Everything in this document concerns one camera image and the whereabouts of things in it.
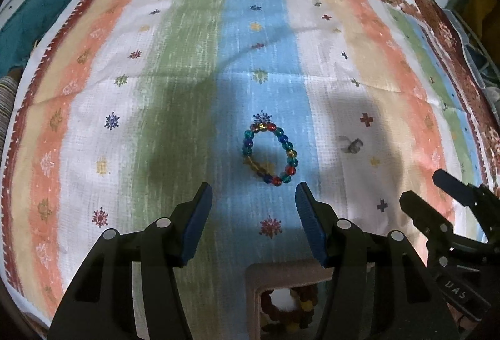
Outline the striped grey pillow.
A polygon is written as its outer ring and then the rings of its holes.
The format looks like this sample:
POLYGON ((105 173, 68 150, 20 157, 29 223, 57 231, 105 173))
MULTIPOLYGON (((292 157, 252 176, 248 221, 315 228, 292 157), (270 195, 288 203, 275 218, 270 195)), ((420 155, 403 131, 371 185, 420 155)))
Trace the striped grey pillow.
POLYGON ((0 150, 3 150, 19 82, 11 76, 0 81, 0 150))

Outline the jewelry box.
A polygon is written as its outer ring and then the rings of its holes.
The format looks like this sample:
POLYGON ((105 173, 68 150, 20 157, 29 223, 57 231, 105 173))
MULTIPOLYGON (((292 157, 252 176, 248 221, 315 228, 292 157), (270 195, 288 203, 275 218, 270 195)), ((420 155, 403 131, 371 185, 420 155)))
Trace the jewelry box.
POLYGON ((251 339, 312 339, 332 270, 316 260, 253 264, 246 269, 247 332, 251 339))

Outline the striped colourful woven cloth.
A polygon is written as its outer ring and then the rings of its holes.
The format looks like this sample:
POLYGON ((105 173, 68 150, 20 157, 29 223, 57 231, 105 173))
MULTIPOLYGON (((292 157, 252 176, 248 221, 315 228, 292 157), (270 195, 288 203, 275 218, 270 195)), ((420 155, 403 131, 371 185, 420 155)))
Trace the striped colourful woven cloth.
POLYGON ((484 182, 443 53, 377 0, 72 0, 22 75, 2 166, 2 277, 48 325, 107 228, 132 233, 200 183, 214 203, 180 272, 196 336, 246 332, 244 273, 310 257, 304 181, 373 233, 423 236, 398 206, 428 199, 464 235, 469 211, 432 183, 484 182))

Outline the teal blanket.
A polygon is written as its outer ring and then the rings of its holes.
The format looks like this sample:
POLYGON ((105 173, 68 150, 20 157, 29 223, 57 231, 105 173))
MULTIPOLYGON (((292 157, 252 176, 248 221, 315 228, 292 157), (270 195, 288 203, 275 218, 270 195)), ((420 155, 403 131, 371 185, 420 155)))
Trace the teal blanket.
POLYGON ((49 31, 72 0, 24 0, 1 26, 1 75, 23 68, 34 44, 49 31))

